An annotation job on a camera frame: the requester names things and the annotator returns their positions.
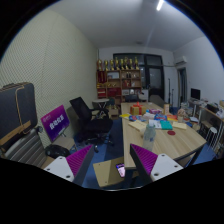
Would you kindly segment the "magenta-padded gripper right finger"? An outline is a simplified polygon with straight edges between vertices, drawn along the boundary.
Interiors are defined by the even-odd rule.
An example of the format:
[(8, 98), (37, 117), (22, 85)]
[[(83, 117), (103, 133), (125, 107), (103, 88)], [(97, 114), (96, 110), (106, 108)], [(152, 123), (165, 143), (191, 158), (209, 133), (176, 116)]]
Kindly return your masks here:
[(130, 145), (130, 155), (144, 183), (151, 183), (182, 169), (166, 154), (155, 154), (135, 144)]

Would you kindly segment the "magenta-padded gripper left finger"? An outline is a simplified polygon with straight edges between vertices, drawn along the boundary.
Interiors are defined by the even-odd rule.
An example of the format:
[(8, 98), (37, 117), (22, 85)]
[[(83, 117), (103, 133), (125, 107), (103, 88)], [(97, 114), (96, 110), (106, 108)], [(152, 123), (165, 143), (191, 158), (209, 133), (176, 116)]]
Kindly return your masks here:
[(81, 186), (93, 155), (94, 146), (88, 145), (68, 157), (57, 157), (45, 171)]

